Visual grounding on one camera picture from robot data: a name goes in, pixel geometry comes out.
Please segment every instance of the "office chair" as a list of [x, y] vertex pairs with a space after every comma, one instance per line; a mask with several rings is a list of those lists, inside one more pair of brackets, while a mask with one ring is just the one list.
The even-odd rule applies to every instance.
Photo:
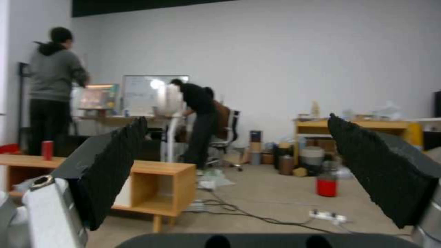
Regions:
[[[239, 121], [240, 111], [230, 110], [230, 115], [228, 116], [228, 127], [227, 139], [217, 140], [210, 143], [210, 147], [216, 149], [217, 155], [213, 160], [207, 162], [207, 165], [212, 165], [215, 163], [222, 164], [224, 161], [224, 154], [227, 153], [227, 148], [230, 144], [238, 138], [236, 127]], [[230, 167], [236, 167], [238, 171], [242, 171], [242, 166], [240, 164], [231, 164]]]

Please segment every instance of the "red can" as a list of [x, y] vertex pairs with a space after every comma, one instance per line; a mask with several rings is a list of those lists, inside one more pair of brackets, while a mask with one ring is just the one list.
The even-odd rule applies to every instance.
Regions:
[[41, 144], [41, 154], [44, 160], [52, 160], [54, 152], [54, 142], [52, 140], [45, 140]]

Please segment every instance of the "power strip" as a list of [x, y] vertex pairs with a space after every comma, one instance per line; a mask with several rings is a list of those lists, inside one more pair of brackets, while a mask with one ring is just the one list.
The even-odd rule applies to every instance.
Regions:
[[344, 215], [339, 215], [331, 212], [319, 212], [317, 210], [309, 211], [309, 216], [311, 218], [331, 221], [335, 225], [348, 221], [348, 219], [346, 219], [346, 216]]

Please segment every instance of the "black foam pad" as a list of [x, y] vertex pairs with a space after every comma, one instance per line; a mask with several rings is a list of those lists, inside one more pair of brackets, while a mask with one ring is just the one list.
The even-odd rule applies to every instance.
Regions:
[[52, 176], [64, 178], [81, 220], [96, 230], [110, 211], [147, 133], [138, 118], [124, 128], [87, 139]]
[[441, 166], [402, 138], [331, 114], [328, 129], [346, 166], [397, 227], [415, 225], [441, 177]]

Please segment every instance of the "table leg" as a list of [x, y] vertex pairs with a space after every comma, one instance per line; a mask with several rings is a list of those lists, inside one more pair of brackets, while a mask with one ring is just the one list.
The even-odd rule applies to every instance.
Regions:
[[169, 217], [169, 218], [168, 218], [168, 226], [169, 226], [170, 228], [174, 227], [174, 226], [175, 226], [175, 223], [176, 223], [176, 217]]
[[162, 224], [162, 216], [159, 214], [155, 214], [153, 216], [153, 232], [159, 233], [161, 231], [161, 224]]

